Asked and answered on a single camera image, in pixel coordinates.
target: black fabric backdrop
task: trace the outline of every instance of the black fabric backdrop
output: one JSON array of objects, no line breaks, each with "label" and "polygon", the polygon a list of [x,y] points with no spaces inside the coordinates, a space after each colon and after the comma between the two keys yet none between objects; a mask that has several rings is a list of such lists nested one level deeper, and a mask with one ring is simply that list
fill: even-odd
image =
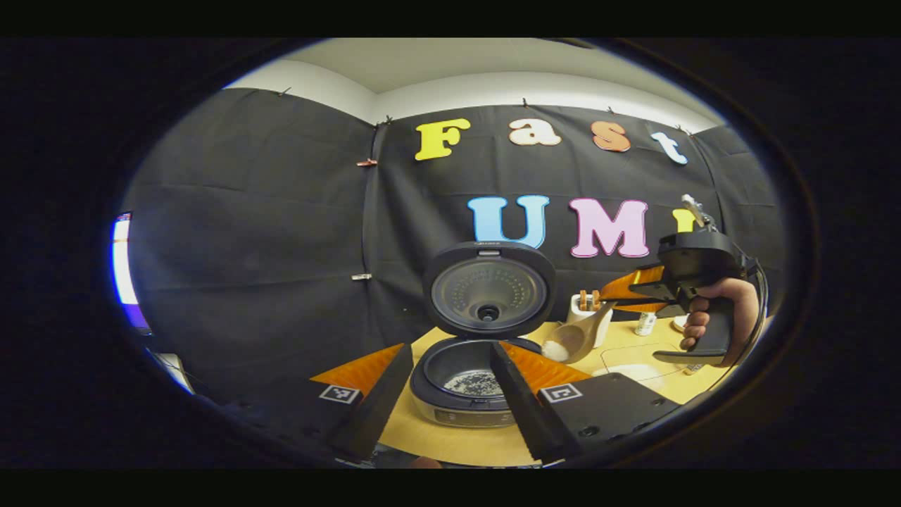
[{"label": "black fabric backdrop", "polygon": [[[415,160],[416,126],[455,118],[471,127],[452,154]],[[513,144],[508,125],[520,118],[549,122],[563,141]],[[597,148],[595,121],[621,125],[631,149]],[[655,132],[675,140],[688,165],[673,162]],[[368,157],[378,165],[356,165]],[[516,198],[551,200],[540,250],[558,270],[551,319],[562,320],[569,295],[656,262],[684,193],[760,258],[778,294],[786,243],[775,192],[734,132],[689,138],[575,107],[470,107],[374,126],[299,97],[226,89],[160,140],[122,210],[134,212],[129,252],[155,334],[148,345],[178,354],[198,392],[230,401],[278,376],[313,375],[431,329],[420,276],[433,254],[475,239],[472,198],[507,199],[503,228],[512,239],[525,233]],[[597,199],[611,218],[626,199],[648,203],[651,254],[573,257],[573,198]],[[372,279],[351,280],[364,272]]]}]

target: pink letter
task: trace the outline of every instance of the pink letter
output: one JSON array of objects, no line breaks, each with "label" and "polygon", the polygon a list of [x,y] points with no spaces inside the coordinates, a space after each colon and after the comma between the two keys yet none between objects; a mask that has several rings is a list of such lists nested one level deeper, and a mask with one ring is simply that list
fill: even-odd
[{"label": "pink letter", "polygon": [[578,216],[578,244],[572,247],[573,257],[597,255],[595,236],[607,255],[613,254],[621,237],[621,256],[644,257],[651,253],[644,241],[644,212],[648,210],[646,203],[640,200],[624,201],[613,221],[601,207],[601,203],[594,199],[572,199],[569,207],[575,209]]}]

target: white ceiling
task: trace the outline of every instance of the white ceiling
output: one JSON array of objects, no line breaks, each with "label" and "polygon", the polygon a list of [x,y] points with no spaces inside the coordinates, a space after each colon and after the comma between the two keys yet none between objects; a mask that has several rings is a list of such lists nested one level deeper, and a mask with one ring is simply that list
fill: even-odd
[{"label": "white ceiling", "polygon": [[664,97],[709,118],[723,119],[666,79],[607,51],[541,39],[341,38],[283,57],[322,67],[374,93],[467,74],[550,72],[600,79]]}]

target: rice cooker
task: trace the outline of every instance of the rice cooker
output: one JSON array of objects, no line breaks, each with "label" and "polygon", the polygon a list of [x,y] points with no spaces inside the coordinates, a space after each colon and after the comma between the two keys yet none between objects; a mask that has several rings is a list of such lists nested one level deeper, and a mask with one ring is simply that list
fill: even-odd
[{"label": "rice cooker", "polygon": [[423,276],[425,307],[453,337],[431,346],[410,377],[420,413],[461,428],[515,424],[489,365],[490,345],[505,340],[540,354],[521,336],[546,321],[555,290],[551,262],[524,244],[468,242],[435,255]]}]

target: yellow table surface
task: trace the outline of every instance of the yellow table surface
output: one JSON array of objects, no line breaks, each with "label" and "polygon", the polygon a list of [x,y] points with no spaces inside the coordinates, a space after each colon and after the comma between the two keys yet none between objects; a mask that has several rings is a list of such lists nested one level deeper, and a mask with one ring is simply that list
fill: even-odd
[{"label": "yellow table surface", "polygon": [[[672,318],[659,318],[648,336],[635,335],[637,321],[611,322],[604,343],[587,357],[570,364],[585,373],[596,375],[619,372],[661,396],[684,404],[710,389],[729,371],[704,366],[695,374],[683,372],[685,364],[668,364],[654,359],[656,350],[678,350],[682,339]],[[559,322],[548,322],[533,331],[527,339],[541,345]],[[437,327],[412,343],[414,366],[425,351],[451,335]],[[407,381],[379,442],[417,456],[468,466],[528,466],[540,462],[532,459],[519,428],[455,428],[431,422],[420,415],[414,405]]]}]

